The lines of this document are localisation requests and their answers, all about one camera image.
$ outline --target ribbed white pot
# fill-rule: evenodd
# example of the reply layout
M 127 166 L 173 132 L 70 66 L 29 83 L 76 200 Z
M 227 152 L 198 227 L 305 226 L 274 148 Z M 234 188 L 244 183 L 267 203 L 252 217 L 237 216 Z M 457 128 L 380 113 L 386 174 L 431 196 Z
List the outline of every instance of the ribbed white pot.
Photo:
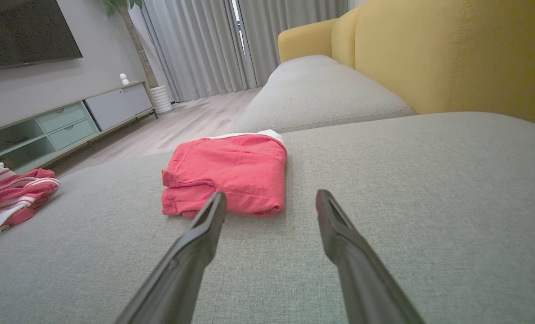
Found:
M 164 85 L 158 86 L 157 88 L 152 88 L 150 90 L 152 91 L 152 96 L 156 101 L 156 113 L 168 113 L 173 110 L 173 108 L 171 107 L 171 101 L 169 101 L 167 89 Z

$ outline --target gray cabinet door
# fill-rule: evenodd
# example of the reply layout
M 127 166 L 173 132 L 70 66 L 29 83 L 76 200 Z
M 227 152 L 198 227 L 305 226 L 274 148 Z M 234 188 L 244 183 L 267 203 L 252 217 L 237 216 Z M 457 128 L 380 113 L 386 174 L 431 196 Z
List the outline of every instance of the gray cabinet door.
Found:
M 134 117 L 152 106 L 143 84 L 88 98 L 86 104 L 101 131 Z

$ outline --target curtain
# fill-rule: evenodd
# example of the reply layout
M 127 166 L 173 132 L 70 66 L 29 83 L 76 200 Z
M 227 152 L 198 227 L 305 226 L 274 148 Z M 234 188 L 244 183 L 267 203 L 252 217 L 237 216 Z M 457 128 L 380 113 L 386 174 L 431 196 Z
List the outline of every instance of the curtain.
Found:
M 249 88 L 231 0 L 144 0 L 142 13 L 173 96 Z
M 237 0 L 248 84 L 263 86 L 280 64 L 277 37 L 286 29 L 337 18 L 348 0 Z

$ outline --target television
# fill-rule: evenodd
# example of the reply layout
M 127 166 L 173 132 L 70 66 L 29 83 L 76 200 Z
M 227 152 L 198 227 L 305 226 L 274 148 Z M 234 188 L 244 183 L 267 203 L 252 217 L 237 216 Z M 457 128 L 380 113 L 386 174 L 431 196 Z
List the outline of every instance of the television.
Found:
M 0 68 L 80 57 L 55 0 L 0 0 Z

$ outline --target sofa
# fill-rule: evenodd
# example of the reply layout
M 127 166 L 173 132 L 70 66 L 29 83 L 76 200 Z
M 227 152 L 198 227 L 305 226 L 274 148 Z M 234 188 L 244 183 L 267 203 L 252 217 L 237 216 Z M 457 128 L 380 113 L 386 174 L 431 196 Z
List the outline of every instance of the sofa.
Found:
M 425 322 L 535 323 L 535 0 L 374 0 L 279 46 L 234 131 L 283 133 L 286 207 L 226 216 L 193 323 L 347 322 L 317 189 Z M 2 232 L 0 323 L 113 322 L 191 223 L 161 213 L 171 156 L 74 172 Z

